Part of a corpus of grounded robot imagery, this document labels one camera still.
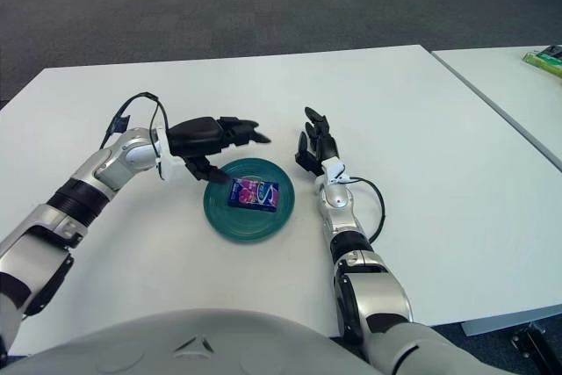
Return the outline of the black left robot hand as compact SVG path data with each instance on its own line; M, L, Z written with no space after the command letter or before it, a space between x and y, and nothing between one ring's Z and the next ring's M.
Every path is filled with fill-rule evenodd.
M197 179L212 184L226 184L231 177L210 164L207 156L219 154L223 148L270 143L256 131L259 124L236 117L202 117L177 124L167 130L169 151L184 161L185 167Z

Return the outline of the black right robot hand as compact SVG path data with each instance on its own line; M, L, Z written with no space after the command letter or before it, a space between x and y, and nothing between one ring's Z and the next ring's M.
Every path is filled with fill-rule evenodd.
M305 131L300 133L295 162L319 177L324 174L322 163L339 157L339 152L335 138L330 133L328 119L308 106L305 115L309 121L305 123Z

